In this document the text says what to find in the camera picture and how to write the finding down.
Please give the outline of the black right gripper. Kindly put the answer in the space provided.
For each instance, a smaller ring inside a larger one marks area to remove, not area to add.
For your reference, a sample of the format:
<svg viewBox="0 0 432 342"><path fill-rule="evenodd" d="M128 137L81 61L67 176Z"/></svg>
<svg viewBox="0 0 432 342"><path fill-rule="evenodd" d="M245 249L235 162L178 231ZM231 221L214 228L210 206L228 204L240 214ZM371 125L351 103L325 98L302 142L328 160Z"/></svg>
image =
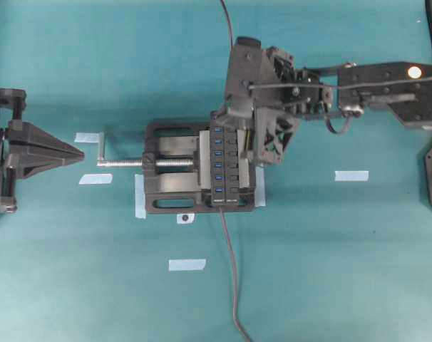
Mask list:
<svg viewBox="0 0 432 342"><path fill-rule="evenodd" d="M277 47L235 45L225 85L225 106L215 121L241 130L240 157L279 164L300 120L318 118L333 102L319 75L294 67L292 55Z"/></svg>

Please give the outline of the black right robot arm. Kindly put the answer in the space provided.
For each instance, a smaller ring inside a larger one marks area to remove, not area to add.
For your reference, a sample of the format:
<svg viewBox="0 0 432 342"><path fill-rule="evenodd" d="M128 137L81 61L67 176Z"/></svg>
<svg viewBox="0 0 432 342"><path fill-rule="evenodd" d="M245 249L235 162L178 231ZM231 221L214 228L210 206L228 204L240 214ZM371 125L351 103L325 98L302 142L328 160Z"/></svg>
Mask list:
<svg viewBox="0 0 432 342"><path fill-rule="evenodd" d="M432 128L432 65L297 68L282 49L238 43L211 131L219 150L238 143L248 162L278 164L303 120L350 123L367 108L389 110L407 128Z"/></svg>

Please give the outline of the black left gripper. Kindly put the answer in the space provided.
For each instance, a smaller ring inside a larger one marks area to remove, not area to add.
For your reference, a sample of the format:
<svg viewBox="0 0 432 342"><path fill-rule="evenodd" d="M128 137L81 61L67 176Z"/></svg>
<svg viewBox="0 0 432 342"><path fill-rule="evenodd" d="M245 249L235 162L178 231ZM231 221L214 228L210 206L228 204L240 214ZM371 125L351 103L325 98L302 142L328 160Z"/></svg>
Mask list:
<svg viewBox="0 0 432 342"><path fill-rule="evenodd" d="M25 107L26 91L0 88L0 110L11 110L13 118L9 121L8 130L0 127L0 214L16 211L16 177L26 179L85 158L79 149L22 121ZM5 149L7 142L9 153Z"/></svg>

